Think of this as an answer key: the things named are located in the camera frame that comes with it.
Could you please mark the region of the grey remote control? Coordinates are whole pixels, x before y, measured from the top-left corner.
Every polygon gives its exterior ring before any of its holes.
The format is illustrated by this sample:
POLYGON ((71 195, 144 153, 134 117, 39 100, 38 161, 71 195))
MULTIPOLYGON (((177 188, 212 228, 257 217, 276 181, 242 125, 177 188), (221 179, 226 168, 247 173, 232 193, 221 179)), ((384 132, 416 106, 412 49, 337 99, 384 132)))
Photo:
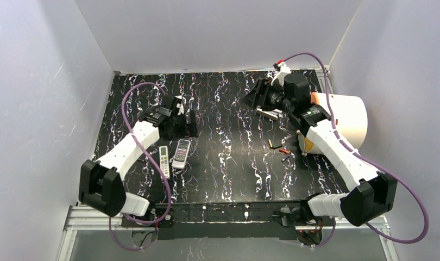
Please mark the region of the grey remote control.
POLYGON ((175 155, 172 161, 172 167, 175 169, 184 169, 187 162, 187 154, 190 150, 191 142, 189 140, 180 139, 178 141, 175 155))

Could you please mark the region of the gold black battery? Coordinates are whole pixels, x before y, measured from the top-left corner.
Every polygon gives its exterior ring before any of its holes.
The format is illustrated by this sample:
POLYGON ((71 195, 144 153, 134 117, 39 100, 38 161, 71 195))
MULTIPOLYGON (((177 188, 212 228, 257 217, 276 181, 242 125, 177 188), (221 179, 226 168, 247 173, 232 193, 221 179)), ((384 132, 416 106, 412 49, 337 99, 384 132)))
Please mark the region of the gold black battery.
POLYGON ((269 148, 272 150, 276 150, 282 148, 282 144, 274 144, 271 140, 268 140, 269 148))

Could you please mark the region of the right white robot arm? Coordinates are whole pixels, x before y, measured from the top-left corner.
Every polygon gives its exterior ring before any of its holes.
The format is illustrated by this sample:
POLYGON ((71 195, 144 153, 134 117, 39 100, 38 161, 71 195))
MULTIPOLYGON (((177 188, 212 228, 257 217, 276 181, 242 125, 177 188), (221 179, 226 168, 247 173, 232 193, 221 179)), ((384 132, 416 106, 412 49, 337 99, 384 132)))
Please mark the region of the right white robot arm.
POLYGON ((361 226, 392 210, 397 180, 356 157, 346 139, 335 134, 330 114, 311 102, 305 76, 290 73, 277 83, 260 78, 241 102, 252 109, 286 113, 292 126, 321 150, 345 182, 348 193, 314 194, 302 200, 296 210, 299 218, 339 217, 361 226))

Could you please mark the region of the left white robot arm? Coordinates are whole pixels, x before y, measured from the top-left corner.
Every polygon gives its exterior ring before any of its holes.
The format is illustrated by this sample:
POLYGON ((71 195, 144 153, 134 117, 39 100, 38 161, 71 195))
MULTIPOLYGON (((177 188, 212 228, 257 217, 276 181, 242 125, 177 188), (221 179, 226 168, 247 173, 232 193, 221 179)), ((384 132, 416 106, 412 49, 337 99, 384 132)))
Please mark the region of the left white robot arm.
POLYGON ((125 175, 147 149, 159 140, 197 137, 196 112, 165 116, 146 113, 111 151, 98 160, 86 160, 80 168, 79 202, 110 217, 127 214, 145 216, 150 202, 126 192, 125 175))

